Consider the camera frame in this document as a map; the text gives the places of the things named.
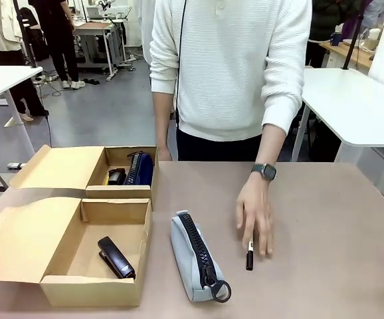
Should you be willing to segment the person's left hand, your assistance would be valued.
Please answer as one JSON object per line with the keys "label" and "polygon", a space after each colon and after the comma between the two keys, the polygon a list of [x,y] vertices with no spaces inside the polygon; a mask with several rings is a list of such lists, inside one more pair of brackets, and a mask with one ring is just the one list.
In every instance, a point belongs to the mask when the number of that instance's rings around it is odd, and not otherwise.
{"label": "person's left hand", "polygon": [[237,229],[243,230],[242,244],[248,247],[254,232],[258,235],[258,249],[262,256],[271,256],[274,233],[271,208],[268,201],[269,181],[252,172],[237,197]]}

